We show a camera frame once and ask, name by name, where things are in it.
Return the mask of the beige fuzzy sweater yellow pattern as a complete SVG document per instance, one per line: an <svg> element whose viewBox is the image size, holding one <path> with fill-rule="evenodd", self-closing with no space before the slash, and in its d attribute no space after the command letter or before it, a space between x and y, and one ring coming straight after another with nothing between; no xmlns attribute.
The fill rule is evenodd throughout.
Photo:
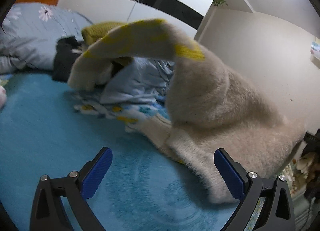
<svg viewBox="0 0 320 231"><path fill-rule="evenodd" d="M160 152L203 180L210 202L235 202L214 165L217 149L264 178L281 172L298 150L305 133L302 120L289 121L249 81L163 19L110 30L76 59L68 85L93 90L111 62L125 56L175 64L165 99L170 124L155 116L142 122L141 131Z"/></svg>

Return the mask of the teal floral bed blanket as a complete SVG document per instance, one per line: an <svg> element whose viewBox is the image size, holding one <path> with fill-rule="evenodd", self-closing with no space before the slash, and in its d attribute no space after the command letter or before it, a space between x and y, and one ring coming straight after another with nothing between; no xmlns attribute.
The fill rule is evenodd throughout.
<svg viewBox="0 0 320 231"><path fill-rule="evenodd" d="M86 202L105 230L220 230L236 204L211 204L199 178L162 155L123 117L81 111L83 100L46 74L18 74L1 110L1 202L18 230L47 219L60 189Z"/></svg>

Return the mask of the light blue crumpled garment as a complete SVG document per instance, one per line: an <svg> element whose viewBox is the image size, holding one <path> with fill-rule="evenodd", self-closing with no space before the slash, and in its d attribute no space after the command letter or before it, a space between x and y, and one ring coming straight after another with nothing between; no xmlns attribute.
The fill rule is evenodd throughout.
<svg viewBox="0 0 320 231"><path fill-rule="evenodd" d="M106 84L101 104L151 104L165 100L174 63L169 61L134 58Z"/></svg>

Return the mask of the black and white garment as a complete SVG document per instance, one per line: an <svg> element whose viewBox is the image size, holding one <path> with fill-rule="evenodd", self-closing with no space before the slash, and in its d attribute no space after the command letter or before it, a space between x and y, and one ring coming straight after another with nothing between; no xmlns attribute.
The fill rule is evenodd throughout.
<svg viewBox="0 0 320 231"><path fill-rule="evenodd" d="M67 82L75 60L82 54L81 43L75 36L61 38L56 44L52 80Z"/></svg>

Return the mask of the grey floral pillow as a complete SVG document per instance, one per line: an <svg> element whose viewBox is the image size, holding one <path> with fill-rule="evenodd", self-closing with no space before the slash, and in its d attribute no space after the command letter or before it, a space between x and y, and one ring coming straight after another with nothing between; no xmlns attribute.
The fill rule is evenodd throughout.
<svg viewBox="0 0 320 231"><path fill-rule="evenodd" d="M92 22L84 15L43 3L17 3L1 25L1 74L26 67L52 70L59 39L74 36Z"/></svg>

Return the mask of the olive knitted sweater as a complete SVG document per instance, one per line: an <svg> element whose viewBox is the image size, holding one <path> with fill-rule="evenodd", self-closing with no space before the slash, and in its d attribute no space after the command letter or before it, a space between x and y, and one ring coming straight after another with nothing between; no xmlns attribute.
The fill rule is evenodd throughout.
<svg viewBox="0 0 320 231"><path fill-rule="evenodd" d="M88 46L90 46L93 43L95 43L97 40L103 38L112 29L117 28L119 26L123 26L123 25L125 25L125 23L114 22L114 21L92 24L91 26L84 27L81 30L82 38L84 39L84 42ZM133 61L133 58L131 57L120 57L120 58L113 59L111 63L119 64L122 67L126 67L132 61Z"/></svg>

